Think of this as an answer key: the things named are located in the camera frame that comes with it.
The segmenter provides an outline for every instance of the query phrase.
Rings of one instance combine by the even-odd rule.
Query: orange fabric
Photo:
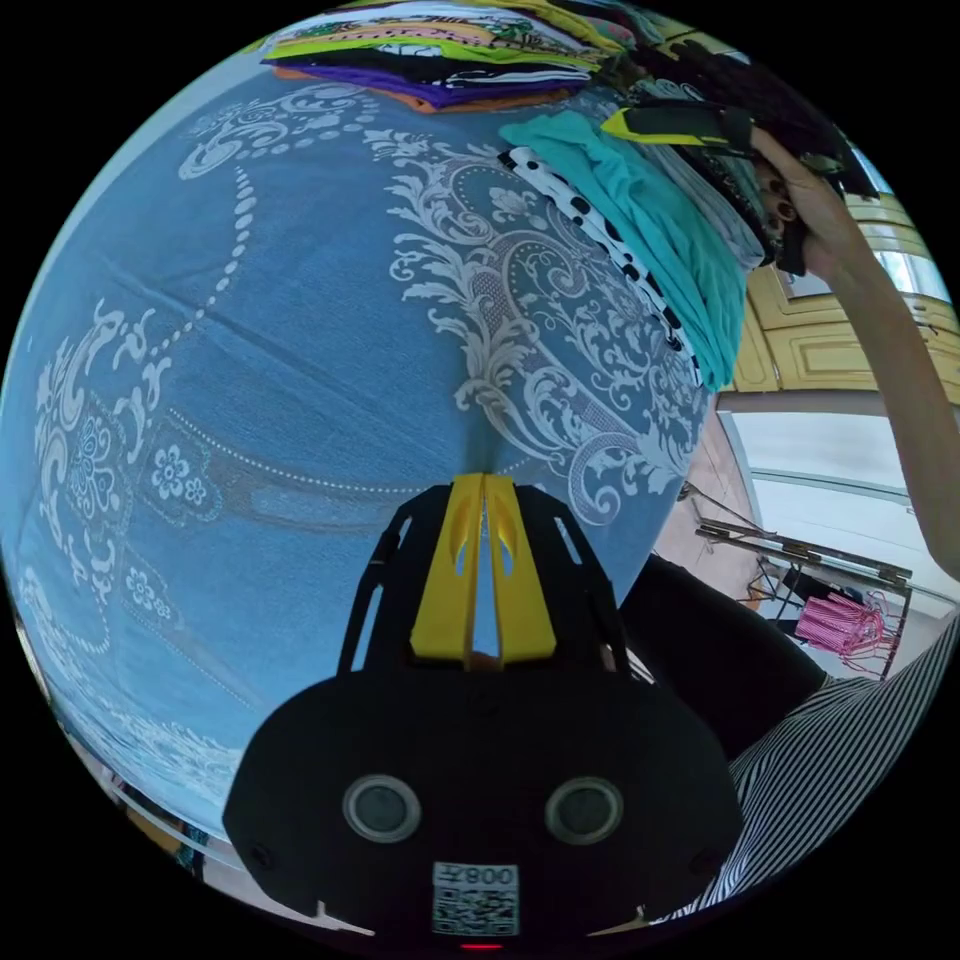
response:
[[[449,107],[435,107],[420,97],[408,93],[394,93],[392,90],[378,90],[369,88],[373,93],[384,97],[392,97],[405,103],[417,113],[482,113],[490,110],[505,110],[508,107],[533,107],[540,103],[553,103],[557,100],[566,100],[570,96],[569,90],[547,90],[541,93],[531,93],[523,97],[501,97],[488,100],[471,100],[469,103],[456,103]]]
[[[299,70],[288,70],[286,67],[274,67],[273,75],[280,80],[316,80],[309,73],[301,73]]]

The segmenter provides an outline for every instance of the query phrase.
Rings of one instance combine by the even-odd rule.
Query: black and white polka dot fabric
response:
[[[630,281],[630,288],[648,309],[660,318],[667,346],[687,361],[691,382],[703,384],[700,365],[683,326],[673,310],[663,299],[663,294],[650,271],[637,255],[623,242],[617,228],[599,210],[571,187],[570,183],[554,173],[529,147],[514,147],[500,154],[500,162],[518,177],[521,177],[542,194],[557,209],[573,221],[591,240],[604,250],[607,256]]]

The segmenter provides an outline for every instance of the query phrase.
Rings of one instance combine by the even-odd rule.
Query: black pants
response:
[[[659,557],[647,561],[620,614],[627,646],[731,760],[826,678],[772,623]]]

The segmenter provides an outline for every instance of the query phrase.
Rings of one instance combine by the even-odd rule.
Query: woman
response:
[[[960,579],[960,434],[913,318],[837,195],[764,131],[753,145],[771,165],[760,171],[769,194],[789,198],[809,227],[807,268],[834,291],[867,355],[930,554]],[[835,680],[756,613],[658,557],[621,614],[628,646],[717,735],[741,798],[736,848],[679,915],[774,877],[839,829],[893,766],[960,634],[951,615],[895,677]]]

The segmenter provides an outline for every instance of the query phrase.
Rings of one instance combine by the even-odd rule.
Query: black and white striped shirt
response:
[[[733,763],[744,828],[720,873],[663,920],[712,907],[799,863],[839,830],[890,772],[933,701],[960,639],[960,617],[884,680],[828,677]],[[631,656],[635,676],[650,680]]]

